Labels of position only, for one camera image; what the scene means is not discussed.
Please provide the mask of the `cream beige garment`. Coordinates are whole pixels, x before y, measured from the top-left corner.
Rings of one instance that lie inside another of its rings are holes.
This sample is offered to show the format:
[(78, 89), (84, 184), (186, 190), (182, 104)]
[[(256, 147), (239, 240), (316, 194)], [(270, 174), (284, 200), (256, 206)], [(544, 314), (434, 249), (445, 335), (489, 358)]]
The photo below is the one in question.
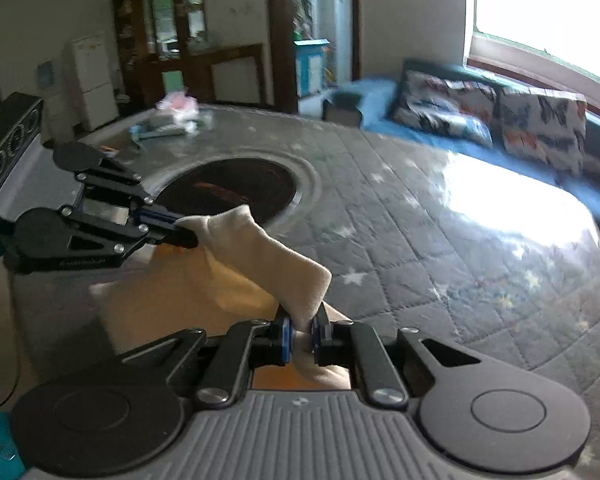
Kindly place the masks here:
[(160, 245), (142, 272), (96, 292), (99, 319), (115, 352), (186, 328), (223, 335), (237, 322), (270, 320), (284, 308), (294, 329), (291, 362), (258, 368), (253, 387), (349, 388), (343, 367), (320, 367), (311, 353), (311, 320), (324, 306), (329, 270), (270, 237), (246, 206), (178, 223), (196, 234), (196, 248)]

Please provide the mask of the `flat white box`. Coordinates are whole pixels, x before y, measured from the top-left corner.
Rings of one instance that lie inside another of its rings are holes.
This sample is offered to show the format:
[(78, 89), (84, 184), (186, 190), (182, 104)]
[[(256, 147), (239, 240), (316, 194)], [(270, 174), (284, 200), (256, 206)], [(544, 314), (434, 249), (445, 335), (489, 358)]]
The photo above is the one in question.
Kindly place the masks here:
[(208, 114), (183, 120), (176, 120), (170, 115), (154, 115), (130, 127), (129, 134), (135, 142), (167, 136), (196, 136), (212, 125), (212, 117)]

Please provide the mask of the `white refrigerator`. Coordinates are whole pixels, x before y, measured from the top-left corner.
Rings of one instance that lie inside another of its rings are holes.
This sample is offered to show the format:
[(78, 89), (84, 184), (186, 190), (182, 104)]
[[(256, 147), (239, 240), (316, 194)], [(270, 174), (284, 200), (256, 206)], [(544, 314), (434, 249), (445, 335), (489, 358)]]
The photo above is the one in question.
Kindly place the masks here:
[(119, 112), (104, 34), (68, 41), (62, 60), (69, 96), (83, 129), (91, 132), (113, 122)]

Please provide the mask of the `black round induction cooktop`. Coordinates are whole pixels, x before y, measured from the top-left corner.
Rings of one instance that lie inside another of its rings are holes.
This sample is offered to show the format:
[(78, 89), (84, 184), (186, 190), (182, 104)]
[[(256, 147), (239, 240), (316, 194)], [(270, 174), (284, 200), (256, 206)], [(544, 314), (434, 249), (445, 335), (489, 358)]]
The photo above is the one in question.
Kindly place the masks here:
[(288, 208), (297, 194), (291, 172), (262, 158), (206, 162), (171, 181), (156, 203), (181, 216), (215, 216), (247, 205), (265, 226)]

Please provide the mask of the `grey quilted star tablecloth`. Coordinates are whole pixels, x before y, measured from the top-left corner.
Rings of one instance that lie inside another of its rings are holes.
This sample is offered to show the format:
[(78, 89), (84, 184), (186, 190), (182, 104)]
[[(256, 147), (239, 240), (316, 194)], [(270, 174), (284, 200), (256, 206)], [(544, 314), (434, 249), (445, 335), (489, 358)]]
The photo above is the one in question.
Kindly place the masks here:
[[(572, 195), (441, 148), (212, 106), (196, 136), (133, 148), (129, 123), (84, 138), (152, 196), (206, 162), (288, 169), (294, 200), (260, 226), (332, 274), (332, 322), (373, 326), (407, 406), (356, 390), (251, 387), (199, 405), (202, 328), (100, 358), (81, 346), (10, 426), (30, 479), (600, 479), (600, 232)], [(96, 292), (140, 273), (48, 272), (42, 326), (100, 322)]]

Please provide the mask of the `dark wooden cabinet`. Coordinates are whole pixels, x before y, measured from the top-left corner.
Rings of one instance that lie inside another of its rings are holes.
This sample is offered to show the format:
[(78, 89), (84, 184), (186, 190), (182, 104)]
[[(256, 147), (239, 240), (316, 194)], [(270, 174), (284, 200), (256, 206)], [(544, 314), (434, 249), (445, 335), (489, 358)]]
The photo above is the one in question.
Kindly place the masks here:
[(250, 60), (254, 106), (266, 105), (263, 44), (220, 46), (208, 29), (204, 0), (111, 0), (123, 94), (129, 108), (151, 107), (186, 89), (203, 103), (222, 104), (213, 69)]

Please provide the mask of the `blue white small cabinet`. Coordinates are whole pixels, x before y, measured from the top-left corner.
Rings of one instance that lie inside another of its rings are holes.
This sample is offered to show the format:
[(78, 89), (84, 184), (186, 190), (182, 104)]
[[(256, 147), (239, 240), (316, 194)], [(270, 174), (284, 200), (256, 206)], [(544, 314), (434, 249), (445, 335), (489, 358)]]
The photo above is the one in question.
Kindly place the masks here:
[(306, 39), (294, 42), (296, 85), (299, 99), (313, 96), (326, 89), (327, 39)]

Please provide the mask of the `left butterfly cushion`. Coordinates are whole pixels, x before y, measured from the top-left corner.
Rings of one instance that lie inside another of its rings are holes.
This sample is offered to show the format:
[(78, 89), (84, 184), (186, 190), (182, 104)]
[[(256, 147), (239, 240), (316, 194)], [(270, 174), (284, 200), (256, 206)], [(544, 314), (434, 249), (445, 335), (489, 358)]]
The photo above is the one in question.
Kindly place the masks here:
[(405, 127), (492, 148), (490, 125), (497, 97), (487, 84), (407, 70), (392, 119)]

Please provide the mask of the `butterfly cushion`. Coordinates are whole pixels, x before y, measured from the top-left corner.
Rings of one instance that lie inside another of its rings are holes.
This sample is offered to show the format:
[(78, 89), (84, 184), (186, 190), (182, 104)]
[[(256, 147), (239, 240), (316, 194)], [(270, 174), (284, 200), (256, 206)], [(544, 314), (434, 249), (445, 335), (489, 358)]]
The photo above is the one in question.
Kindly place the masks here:
[(505, 88), (500, 97), (504, 148), (517, 157), (580, 176), (587, 109), (584, 96), (577, 93)]
[(490, 125), (497, 97), (487, 84), (407, 70), (392, 119), (405, 127), (492, 148)]

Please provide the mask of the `right butterfly cushion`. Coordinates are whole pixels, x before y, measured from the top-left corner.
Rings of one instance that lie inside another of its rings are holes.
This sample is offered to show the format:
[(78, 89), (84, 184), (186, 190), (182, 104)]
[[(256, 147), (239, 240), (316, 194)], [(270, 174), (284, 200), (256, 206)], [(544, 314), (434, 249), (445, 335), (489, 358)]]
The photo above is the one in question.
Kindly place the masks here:
[(504, 148), (517, 157), (580, 176), (587, 109), (584, 96), (577, 93), (505, 88), (500, 97)]

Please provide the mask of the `blue sofa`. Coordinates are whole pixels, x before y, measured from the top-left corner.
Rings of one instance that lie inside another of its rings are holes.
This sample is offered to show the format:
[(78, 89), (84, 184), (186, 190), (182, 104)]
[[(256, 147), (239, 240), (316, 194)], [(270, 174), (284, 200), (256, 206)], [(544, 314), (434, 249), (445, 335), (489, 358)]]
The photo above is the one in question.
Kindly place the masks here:
[(600, 119), (580, 94), (407, 58), (398, 78), (360, 79), (329, 93), (323, 117), (557, 186), (600, 225)]

